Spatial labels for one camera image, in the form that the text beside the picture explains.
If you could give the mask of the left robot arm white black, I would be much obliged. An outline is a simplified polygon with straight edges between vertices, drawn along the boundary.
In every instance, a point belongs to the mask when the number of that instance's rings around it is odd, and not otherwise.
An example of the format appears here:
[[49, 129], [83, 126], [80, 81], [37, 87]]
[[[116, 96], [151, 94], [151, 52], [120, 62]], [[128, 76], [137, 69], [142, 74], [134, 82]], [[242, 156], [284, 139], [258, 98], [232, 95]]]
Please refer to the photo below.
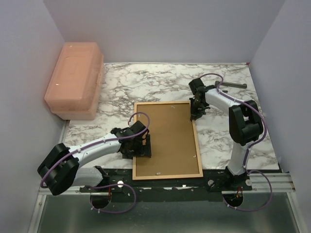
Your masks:
[[92, 186], [102, 192], [108, 180], [101, 168], [85, 165], [105, 155], [120, 152], [124, 159], [151, 157], [149, 129], [137, 121], [127, 128], [113, 128], [107, 135], [82, 145], [67, 147], [59, 143], [53, 147], [37, 169], [41, 187], [48, 188], [54, 196], [72, 186]]

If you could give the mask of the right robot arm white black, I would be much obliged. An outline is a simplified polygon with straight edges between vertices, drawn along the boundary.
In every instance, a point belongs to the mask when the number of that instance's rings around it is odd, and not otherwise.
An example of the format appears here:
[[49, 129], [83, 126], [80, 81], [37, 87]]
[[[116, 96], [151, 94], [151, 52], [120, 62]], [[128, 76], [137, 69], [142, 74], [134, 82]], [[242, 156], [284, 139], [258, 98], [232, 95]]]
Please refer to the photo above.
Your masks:
[[233, 149], [228, 166], [216, 178], [211, 178], [211, 188], [235, 190], [247, 179], [246, 163], [250, 146], [264, 133], [264, 126], [255, 101], [242, 101], [222, 92], [218, 86], [205, 86], [200, 78], [189, 83], [193, 94], [190, 98], [190, 120], [206, 114], [211, 105], [228, 114], [229, 134]]

